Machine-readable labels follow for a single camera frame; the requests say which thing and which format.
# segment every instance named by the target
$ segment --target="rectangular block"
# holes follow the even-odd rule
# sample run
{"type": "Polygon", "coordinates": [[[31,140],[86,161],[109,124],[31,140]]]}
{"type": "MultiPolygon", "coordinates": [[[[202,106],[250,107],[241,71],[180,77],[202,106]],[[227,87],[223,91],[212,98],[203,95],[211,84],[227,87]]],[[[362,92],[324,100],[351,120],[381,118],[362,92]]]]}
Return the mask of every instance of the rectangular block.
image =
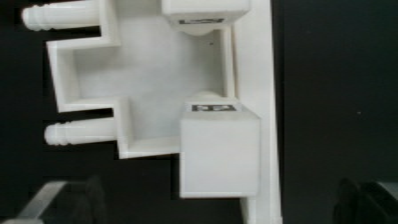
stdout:
{"type": "Polygon", "coordinates": [[[186,112],[182,120],[182,197],[255,196],[258,184],[258,116],[246,108],[242,111],[186,112]]]}

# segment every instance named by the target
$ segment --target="black background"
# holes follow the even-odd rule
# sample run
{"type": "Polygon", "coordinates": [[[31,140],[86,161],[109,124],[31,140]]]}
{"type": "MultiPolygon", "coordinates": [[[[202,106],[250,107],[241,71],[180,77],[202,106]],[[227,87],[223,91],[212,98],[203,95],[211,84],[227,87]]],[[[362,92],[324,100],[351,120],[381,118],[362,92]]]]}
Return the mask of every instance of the black background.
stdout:
{"type": "MultiPolygon", "coordinates": [[[[179,157],[118,160],[116,144],[47,146],[58,113],[45,42],[99,29],[33,32],[0,2],[0,217],[43,183],[99,174],[111,223],[241,224],[237,200],[179,200],[179,157]]],[[[274,1],[283,212],[287,224],[333,223],[338,182],[398,181],[398,1],[274,1]]]]}

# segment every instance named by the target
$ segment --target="white nozzle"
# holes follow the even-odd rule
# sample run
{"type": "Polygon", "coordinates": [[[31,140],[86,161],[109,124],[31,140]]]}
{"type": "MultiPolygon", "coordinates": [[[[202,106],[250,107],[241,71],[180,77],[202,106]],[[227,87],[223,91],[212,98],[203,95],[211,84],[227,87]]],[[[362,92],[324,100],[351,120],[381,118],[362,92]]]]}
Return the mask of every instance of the white nozzle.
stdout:
{"type": "Polygon", "coordinates": [[[115,118],[51,125],[45,131],[49,145],[84,144],[116,140],[115,118]]]}
{"type": "Polygon", "coordinates": [[[99,1],[84,0],[33,6],[24,10],[31,30],[68,29],[100,25],[99,1]]]}

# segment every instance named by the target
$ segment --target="black label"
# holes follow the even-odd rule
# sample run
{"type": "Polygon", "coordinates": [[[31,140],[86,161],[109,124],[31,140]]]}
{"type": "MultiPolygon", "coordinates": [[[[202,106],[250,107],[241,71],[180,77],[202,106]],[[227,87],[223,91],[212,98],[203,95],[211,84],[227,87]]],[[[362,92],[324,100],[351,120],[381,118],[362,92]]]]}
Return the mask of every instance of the black label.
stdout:
{"type": "Polygon", "coordinates": [[[212,23],[223,23],[225,19],[186,19],[180,20],[180,24],[212,24],[212,23]]]}
{"type": "Polygon", "coordinates": [[[198,112],[223,112],[223,111],[237,111],[234,105],[195,105],[193,111],[198,112]]]}

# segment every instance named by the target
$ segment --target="white plastic part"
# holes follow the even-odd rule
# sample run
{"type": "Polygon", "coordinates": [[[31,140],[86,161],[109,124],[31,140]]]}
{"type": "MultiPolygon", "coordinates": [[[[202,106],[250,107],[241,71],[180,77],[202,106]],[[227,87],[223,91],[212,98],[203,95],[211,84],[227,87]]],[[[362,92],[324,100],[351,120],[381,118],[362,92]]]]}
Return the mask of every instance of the white plastic part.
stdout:
{"type": "Polygon", "coordinates": [[[251,0],[163,0],[163,13],[175,29],[202,36],[234,25],[251,10],[251,0]]]}
{"type": "MultiPolygon", "coordinates": [[[[191,9],[207,14],[218,8],[202,7],[209,2],[187,0],[177,4],[191,4],[191,9]]],[[[250,196],[255,190],[242,187],[242,211],[248,224],[282,224],[271,0],[250,3],[246,16],[241,10],[246,7],[235,10],[242,18],[234,24],[219,24],[221,27],[205,24],[207,28],[198,26],[200,31],[186,30],[191,34],[218,30],[198,37],[177,32],[182,26],[170,25],[166,17],[173,17],[173,12],[161,14],[159,0],[99,0],[102,36],[49,42],[49,54],[59,112],[115,110],[113,133],[122,159],[186,151],[182,142],[191,138],[182,139],[180,120],[193,105],[212,101],[214,106],[234,105],[239,112],[248,108],[260,119],[260,175],[258,193],[250,196]]]]}
{"type": "Polygon", "coordinates": [[[251,197],[260,186],[260,118],[237,99],[200,94],[182,119],[182,197],[251,197]]]}
{"type": "Polygon", "coordinates": [[[91,119],[51,125],[45,132],[45,138],[51,145],[77,145],[115,141],[115,118],[91,119]]]}
{"type": "Polygon", "coordinates": [[[35,31],[100,25],[99,0],[33,6],[24,10],[24,22],[35,31]]]}

